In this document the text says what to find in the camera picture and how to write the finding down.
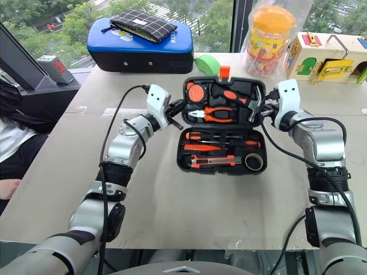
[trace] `wooden toy box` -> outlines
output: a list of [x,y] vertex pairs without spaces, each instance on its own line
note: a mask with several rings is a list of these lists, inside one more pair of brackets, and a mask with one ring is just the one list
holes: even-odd
[[286,59],[288,78],[361,84],[367,76],[367,37],[299,32]]

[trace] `checkered pouch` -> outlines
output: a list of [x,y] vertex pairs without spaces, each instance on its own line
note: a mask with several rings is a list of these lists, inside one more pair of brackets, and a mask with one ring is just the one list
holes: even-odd
[[149,16],[134,9],[112,17],[110,23],[115,28],[136,34],[155,43],[161,42],[177,28],[163,19]]

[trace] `orange lid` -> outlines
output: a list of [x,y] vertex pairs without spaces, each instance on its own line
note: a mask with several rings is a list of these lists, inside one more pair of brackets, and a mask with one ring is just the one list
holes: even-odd
[[295,23],[294,16],[285,8],[267,6],[254,12],[253,27],[268,33],[289,32]]
[[200,102],[201,100],[203,100],[205,97],[205,93],[203,88],[198,85],[191,85],[190,89],[189,89],[189,99],[193,102]]

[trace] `screwdriver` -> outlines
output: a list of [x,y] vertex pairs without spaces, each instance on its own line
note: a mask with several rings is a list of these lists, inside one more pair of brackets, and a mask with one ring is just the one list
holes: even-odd
[[261,148],[261,142],[257,142],[255,140],[230,140],[229,142],[217,142],[217,141],[208,141],[208,140],[197,140],[197,142],[202,143],[214,143],[214,144],[229,144],[232,147],[244,147],[248,150],[256,150]]
[[[203,133],[203,132],[189,132],[186,133],[186,139],[187,140],[201,140],[201,139],[215,139],[220,138],[220,135],[215,135],[213,133]],[[226,138],[232,138],[232,139],[243,139],[243,136],[225,136]]]
[[222,150],[222,148],[218,147],[218,146],[203,145],[203,144],[185,144],[183,149],[184,150],[192,150],[192,151],[202,151],[202,152]]

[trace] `tool kit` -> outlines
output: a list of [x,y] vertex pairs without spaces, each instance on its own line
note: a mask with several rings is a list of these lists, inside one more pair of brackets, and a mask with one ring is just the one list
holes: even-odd
[[258,174],[266,169],[260,125],[265,85],[246,78],[193,77],[183,84],[187,102],[182,117],[192,127],[182,131],[177,164],[186,172]]

